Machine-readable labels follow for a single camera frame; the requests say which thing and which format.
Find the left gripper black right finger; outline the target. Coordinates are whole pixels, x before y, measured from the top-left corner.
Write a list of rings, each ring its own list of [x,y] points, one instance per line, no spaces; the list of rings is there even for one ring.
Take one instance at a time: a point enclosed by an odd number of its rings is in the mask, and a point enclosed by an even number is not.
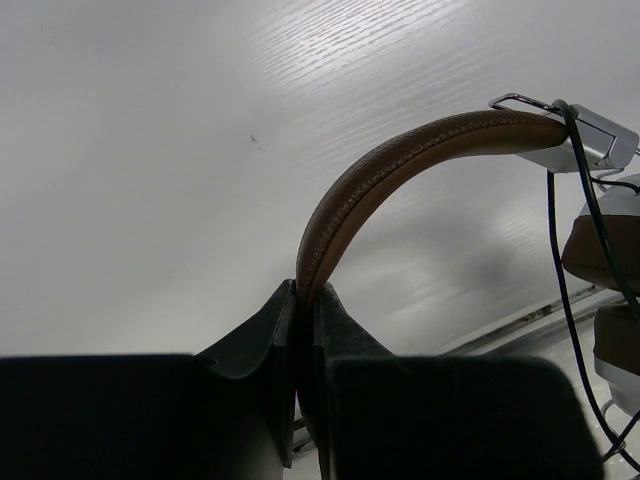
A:
[[[397,356],[323,288],[299,402],[326,479],[601,479],[565,374],[536,357]]]

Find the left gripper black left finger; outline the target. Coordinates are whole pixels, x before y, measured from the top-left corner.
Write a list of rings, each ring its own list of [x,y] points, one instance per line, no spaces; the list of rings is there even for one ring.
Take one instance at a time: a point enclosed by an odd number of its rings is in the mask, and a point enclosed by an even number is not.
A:
[[[197,354],[5,358],[5,479],[279,479],[295,286]]]

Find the brown silver headphones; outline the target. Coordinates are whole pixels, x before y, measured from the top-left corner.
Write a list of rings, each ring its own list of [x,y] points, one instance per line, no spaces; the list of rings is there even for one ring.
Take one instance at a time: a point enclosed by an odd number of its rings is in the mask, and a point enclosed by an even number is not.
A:
[[[634,300],[637,278],[625,273],[605,229],[589,173],[588,157],[578,126],[580,112],[562,100],[552,116],[492,109],[446,117],[407,131],[374,148],[349,167],[330,187],[313,212],[296,259],[296,292],[303,318],[312,316],[315,298],[347,247],[380,205],[404,183],[442,162],[478,155],[524,156],[539,151],[556,158],[569,150],[580,172],[587,204],[604,249],[604,273]]]

